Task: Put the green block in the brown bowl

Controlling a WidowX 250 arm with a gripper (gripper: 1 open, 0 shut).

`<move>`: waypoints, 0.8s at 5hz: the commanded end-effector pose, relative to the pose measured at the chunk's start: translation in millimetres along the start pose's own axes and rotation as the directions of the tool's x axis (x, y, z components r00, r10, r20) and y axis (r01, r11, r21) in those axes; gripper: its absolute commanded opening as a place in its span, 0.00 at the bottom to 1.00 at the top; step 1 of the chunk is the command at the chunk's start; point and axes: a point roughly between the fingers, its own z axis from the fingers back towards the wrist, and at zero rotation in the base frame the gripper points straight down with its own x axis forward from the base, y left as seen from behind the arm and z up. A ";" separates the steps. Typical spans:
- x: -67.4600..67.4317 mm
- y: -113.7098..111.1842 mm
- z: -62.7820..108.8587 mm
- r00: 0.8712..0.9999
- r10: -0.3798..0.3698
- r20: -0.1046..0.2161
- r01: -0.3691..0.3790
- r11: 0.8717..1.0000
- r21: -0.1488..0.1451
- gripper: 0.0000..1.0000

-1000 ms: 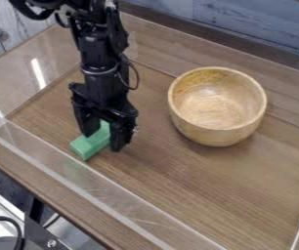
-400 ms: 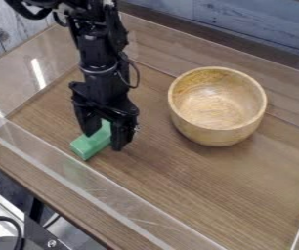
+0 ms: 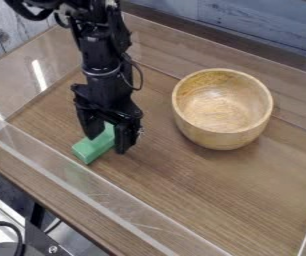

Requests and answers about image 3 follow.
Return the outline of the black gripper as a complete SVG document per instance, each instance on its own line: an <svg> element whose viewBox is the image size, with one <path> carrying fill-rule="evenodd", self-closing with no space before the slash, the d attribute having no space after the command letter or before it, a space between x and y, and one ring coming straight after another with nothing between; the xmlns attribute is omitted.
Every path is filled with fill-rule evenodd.
<svg viewBox="0 0 306 256"><path fill-rule="evenodd" d="M82 71L86 83L73 84L77 118L89 140L103 131L103 122L114 126L114 150L123 154L135 144L141 130L142 111L131 100L139 88L133 85L133 72L118 70L106 73Z"/></svg>

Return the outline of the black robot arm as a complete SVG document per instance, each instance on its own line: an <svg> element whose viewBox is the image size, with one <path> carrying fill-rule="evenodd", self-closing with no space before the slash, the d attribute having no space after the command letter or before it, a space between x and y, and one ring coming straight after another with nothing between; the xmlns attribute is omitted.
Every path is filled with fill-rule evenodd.
<svg viewBox="0 0 306 256"><path fill-rule="evenodd" d="M122 154L135 144L142 111L131 94L142 87L133 82L141 69L131 60L130 31L121 14L119 0L3 0L30 21L53 17L70 30L81 53L83 84L70 86L78 122L93 140L113 125L114 150Z"/></svg>

